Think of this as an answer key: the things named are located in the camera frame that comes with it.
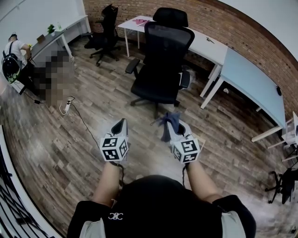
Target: black office chair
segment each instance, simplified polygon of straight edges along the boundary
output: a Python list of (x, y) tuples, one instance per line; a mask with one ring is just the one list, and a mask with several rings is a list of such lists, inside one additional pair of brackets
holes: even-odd
[(275, 190), (273, 199), (269, 200), (268, 203), (273, 203), (278, 193), (283, 195), (282, 204), (285, 204), (289, 198), (291, 201), (291, 195), (295, 188), (295, 180), (298, 180), (298, 170), (287, 169), (284, 174), (279, 174), (280, 179), (278, 179), (275, 171), (270, 172), (270, 174), (274, 174), (276, 186), (270, 189), (265, 189), (265, 192)]
[[(177, 14), (183, 15), (183, 20), (176, 20)], [(134, 72), (136, 79), (131, 92), (141, 97), (132, 101), (130, 105), (134, 106), (141, 100), (154, 102), (154, 117), (157, 118), (158, 103), (179, 106), (180, 102), (176, 100), (178, 90), (188, 87), (190, 83), (190, 74), (182, 70), (182, 61), (195, 34), (185, 28), (188, 22), (187, 14), (183, 11), (172, 8), (158, 9), (153, 20), (156, 22), (148, 22), (145, 25), (145, 65), (138, 73), (136, 67), (140, 60), (134, 59), (125, 72)]]
[(90, 58), (93, 58), (93, 55), (101, 54), (96, 65), (99, 66), (99, 61), (103, 58), (105, 54), (110, 56), (111, 58), (118, 61), (119, 59), (115, 57), (111, 51), (118, 49), (120, 50), (120, 46), (116, 46), (118, 41), (118, 33), (115, 29), (116, 18), (118, 14), (118, 8), (112, 6), (112, 4), (108, 5), (102, 11), (103, 20), (98, 20), (95, 23), (101, 23), (103, 27), (102, 33), (85, 33), (81, 36), (88, 36), (89, 42), (85, 45), (86, 49), (95, 49), (99, 50), (90, 55)]

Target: potted plant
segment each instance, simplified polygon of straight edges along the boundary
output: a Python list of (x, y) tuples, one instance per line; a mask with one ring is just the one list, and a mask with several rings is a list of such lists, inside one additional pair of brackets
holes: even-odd
[(47, 32), (49, 34), (51, 34), (52, 36), (55, 36), (55, 28), (54, 28), (54, 25), (51, 24), (48, 28), (47, 28)]

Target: hand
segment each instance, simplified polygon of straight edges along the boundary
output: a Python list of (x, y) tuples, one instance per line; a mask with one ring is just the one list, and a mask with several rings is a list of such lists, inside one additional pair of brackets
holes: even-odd
[(32, 60), (32, 54), (27, 56), (27, 61), (29, 62), (30, 60)]

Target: mouse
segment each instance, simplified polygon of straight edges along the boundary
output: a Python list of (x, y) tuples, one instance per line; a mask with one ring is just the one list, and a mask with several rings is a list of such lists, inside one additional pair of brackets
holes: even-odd
[(279, 96), (281, 96), (281, 95), (282, 95), (282, 93), (281, 93), (281, 90), (280, 90), (280, 87), (279, 87), (279, 86), (277, 86), (277, 87), (276, 87), (276, 90), (277, 90), (277, 92), (278, 92)]

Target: red brick wall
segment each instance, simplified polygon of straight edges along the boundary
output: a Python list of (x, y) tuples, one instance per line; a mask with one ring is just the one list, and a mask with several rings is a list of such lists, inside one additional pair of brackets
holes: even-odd
[[(292, 111), (298, 112), (298, 62), (270, 32), (242, 12), (217, 0), (84, 0), (94, 31), (100, 31), (94, 22), (111, 3), (119, 8), (117, 25), (138, 15), (153, 16), (159, 7), (185, 11), (190, 28), (236, 50), (280, 86), (287, 117)], [(118, 29), (118, 34), (124, 37), (123, 29)], [(205, 63), (206, 69), (211, 67), (198, 57), (188, 55), (187, 59), (200, 66)]]

